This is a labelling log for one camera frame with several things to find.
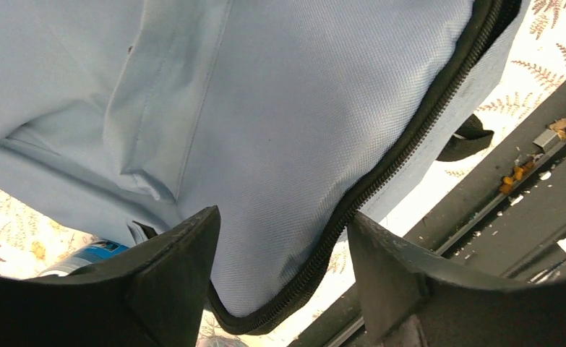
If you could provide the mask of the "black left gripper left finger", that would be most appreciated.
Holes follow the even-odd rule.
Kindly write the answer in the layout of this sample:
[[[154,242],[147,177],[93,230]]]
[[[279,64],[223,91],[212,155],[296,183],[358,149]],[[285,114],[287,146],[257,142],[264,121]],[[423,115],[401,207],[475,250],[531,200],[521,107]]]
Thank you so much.
[[[217,207],[65,276],[0,277],[0,346],[194,346]]]

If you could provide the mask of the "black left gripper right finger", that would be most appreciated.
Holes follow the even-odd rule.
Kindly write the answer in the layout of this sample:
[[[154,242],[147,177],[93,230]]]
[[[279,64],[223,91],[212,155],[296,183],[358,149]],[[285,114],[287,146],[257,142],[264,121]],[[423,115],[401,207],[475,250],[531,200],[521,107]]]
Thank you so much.
[[[566,346],[566,279],[530,284],[481,273],[363,214],[347,230],[373,346]]]

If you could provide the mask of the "blue grey backpack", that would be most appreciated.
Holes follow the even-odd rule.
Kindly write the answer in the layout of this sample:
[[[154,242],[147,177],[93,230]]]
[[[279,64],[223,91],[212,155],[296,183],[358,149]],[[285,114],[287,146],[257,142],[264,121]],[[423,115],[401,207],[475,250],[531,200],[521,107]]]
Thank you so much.
[[[527,1],[0,1],[0,189],[134,246],[217,205],[208,296],[272,331],[498,84]]]

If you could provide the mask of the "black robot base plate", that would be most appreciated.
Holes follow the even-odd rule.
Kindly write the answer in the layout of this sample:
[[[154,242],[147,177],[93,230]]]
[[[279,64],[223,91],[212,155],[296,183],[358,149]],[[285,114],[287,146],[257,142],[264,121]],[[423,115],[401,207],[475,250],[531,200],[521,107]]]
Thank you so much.
[[[566,279],[566,81],[401,237],[481,273]],[[373,346],[356,284],[295,346]]]

